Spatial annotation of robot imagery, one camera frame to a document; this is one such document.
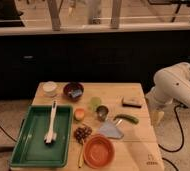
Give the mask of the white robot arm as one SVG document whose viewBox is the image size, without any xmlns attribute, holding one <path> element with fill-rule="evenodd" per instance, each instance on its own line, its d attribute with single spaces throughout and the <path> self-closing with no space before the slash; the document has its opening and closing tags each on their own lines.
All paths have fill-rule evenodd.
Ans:
<svg viewBox="0 0 190 171">
<path fill-rule="evenodd" d="M 163 109 L 177 100 L 190 108 L 190 63 L 181 62 L 158 70 L 153 77 L 154 86 L 145 95 L 151 124 L 158 125 Z"/>
</svg>

